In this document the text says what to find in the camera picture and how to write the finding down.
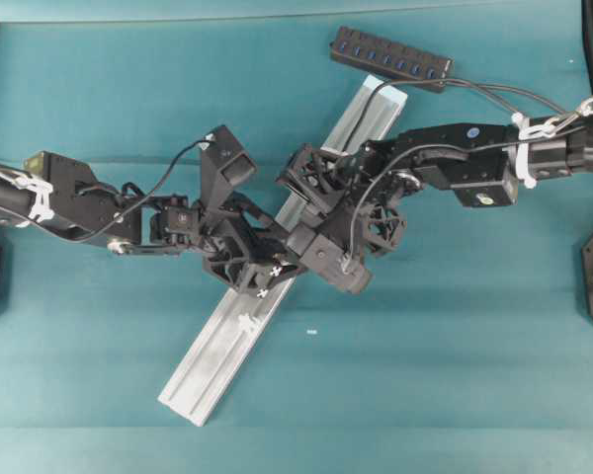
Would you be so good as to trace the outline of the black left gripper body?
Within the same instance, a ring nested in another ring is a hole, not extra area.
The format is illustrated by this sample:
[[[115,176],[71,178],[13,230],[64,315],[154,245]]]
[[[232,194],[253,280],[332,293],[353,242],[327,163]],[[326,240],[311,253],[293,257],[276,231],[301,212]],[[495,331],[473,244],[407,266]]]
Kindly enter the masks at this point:
[[[287,229],[251,199],[234,193],[219,207],[184,196],[152,197],[150,248],[164,255],[197,253],[211,276],[242,292],[256,274],[271,274],[273,258],[286,256]]]

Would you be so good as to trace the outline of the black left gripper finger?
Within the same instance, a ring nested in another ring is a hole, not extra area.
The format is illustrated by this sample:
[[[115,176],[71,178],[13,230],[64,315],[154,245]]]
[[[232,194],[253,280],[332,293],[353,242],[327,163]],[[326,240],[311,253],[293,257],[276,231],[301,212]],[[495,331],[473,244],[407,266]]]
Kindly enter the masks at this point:
[[[257,299],[264,299],[275,284],[275,277],[270,274],[256,274],[242,287],[242,292]]]
[[[271,284],[279,284],[306,272],[306,266],[295,256],[279,256],[273,258]]]

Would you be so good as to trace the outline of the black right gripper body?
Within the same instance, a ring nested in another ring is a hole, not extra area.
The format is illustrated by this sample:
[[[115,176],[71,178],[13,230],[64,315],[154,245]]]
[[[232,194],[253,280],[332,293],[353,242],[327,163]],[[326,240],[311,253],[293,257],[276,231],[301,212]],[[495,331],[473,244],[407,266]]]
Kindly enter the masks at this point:
[[[408,156],[392,142],[353,153],[305,144],[277,182],[305,201],[288,248],[302,260],[362,260],[395,250],[406,227],[397,210],[408,194]]]

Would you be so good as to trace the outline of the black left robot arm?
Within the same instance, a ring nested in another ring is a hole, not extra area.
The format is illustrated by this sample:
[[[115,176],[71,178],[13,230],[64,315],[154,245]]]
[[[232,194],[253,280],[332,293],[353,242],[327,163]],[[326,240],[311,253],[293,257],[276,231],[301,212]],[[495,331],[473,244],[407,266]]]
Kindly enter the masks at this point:
[[[232,187],[208,207],[133,182],[117,189],[88,164],[47,151],[22,170],[0,164],[0,224],[35,226],[122,256],[197,253],[212,277],[257,298],[305,271],[285,245],[287,229]]]

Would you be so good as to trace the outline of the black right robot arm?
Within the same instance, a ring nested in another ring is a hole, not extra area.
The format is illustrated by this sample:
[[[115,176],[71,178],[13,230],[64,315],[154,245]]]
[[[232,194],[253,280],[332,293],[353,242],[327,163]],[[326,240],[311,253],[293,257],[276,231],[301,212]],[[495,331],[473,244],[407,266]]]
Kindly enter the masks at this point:
[[[305,145],[278,181],[307,204],[289,234],[291,251],[350,266],[399,245],[399,204],[427,187],[464,207],[500,207],[515,204],[521,186],[575,173],[593,173],[593,96],[564,114],[412,129],[353,152]]]

